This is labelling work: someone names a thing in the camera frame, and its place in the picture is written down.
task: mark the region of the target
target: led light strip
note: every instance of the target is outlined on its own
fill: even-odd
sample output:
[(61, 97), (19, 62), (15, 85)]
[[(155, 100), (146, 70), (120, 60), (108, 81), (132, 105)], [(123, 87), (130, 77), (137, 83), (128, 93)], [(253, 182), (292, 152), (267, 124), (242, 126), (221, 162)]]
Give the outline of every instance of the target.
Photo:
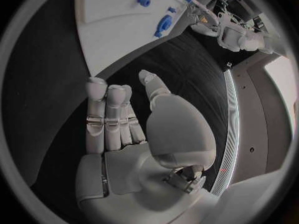
[(239, 110), (230, 70), (224, 72), (228, 101), (228, 131), (222, 163), (211, 193), (220, 196), (231, 182), (239, 146)]

